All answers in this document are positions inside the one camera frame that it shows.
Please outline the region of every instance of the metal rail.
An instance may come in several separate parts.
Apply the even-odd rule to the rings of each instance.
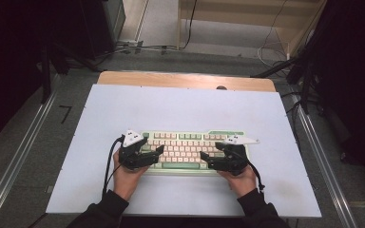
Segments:
[[[294,102],[298,102],[298,96],[293,96]],[[317,133],[313,127],[313,123],[308,115],[306,115],[302,108],[298,109],[301,123],[306,132],[307,138],[312,146],[314,155],[316,156],[319,169],[322,177],[327,184],[328,190],[333,199],[334,206],[339,215],[339,219],[342,222],[343,227],[357,228],[355,218],[352,214],[351,208],[346,200],[340,185],[336,179],[334,170],[332,169],[327,157],[325,156],[324,149],[319,141]]]
[[[3,177],[0,180],[0,209],[5,202],[6,197],[8,196],[11,187],[13,186],[14,181],[16,180],[17,175],[19,174],[20,169],[22,168],[23,163],[25,162],[29,151],[32,147],[32,144],[40,131],[41,125],[43,124],[46,116],[52,106],[53,101],[55,100],[57,94],[57,87],[61,83],[61,77],[57,74],[55,75],[53,82],[53,90],[51,95],[48,97],[48,100],[45,104],[41,104],[37,114],[35,115],[29,130],[27,131],[25,137],[17,148],[16,153],[14,154],[7,170],[5,171]]]

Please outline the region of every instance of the white tabletop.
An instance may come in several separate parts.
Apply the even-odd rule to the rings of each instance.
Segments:
[[[266,186],[265,201],[282,217],[321,217],[278,93],[129,85],[92,87],[47,213],[81,213],[100,201],[109,149],[127,129],[242,130],[260,140],[249,151]],[[236,217],[243,212],[222,177],[146,175],[125,214]]]

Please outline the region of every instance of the hand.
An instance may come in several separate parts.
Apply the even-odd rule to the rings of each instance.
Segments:
[[[231,173],[224,171],[218,171],[218,173],[227,179],[230,189],[235,191],[238,198],[257,188],[256,174],[250,165],[247,165],[238,176],[233,176]]]
[[[113,159],[114,167],[117,168],[120,165],[118,162],[119,150],[114,153]],[[148,168],[149,166],[132,171],[121,165],[114,173],[114,193],[129,201],[138,186],[139,178]]]

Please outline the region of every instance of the black sleeve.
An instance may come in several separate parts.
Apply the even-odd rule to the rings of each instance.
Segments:
[[[257,228],[290,228],[289,225],[279,217],[277,210],[272,203],[266,204],[258,189],[247,193],[238,199],[244,211],[244,223],[248,227]]]
[[[119,226],[120,216],[129,205],[114,192],[108,190],[98,204],[90,204],[67,228],[113,228]]]

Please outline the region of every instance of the black fabric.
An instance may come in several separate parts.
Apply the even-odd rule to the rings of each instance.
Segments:
[[[328,3],[325,11],[335,17],[314,52],[316,91],[338,116],[328,117],[334,131],[343,132],[337,127],[344,125],[349,132],[340,139],[345,152],[365,165],[365,1]]]
[[[7,15],[7,5],[0,1],[0,131],[40,86],[42,77],[35,65],[36,52],[30,51],[33,40],[19,35],[18,20]]]
[[[109,227],[184,227],[184,228],[288,228],[289,226],[278,216],[273,204],[266,204],[258,189],[238,199],[245,218],[123,218],[121,226],[119,218],[128,202],[111,191],[98,204],[91,204],[87,210],[77,217],[68,228],[109,228]]]
[[[128,205],[127,201],[108,191],[98,204],[90,204],[67,228],[118,227],[120,216]]]

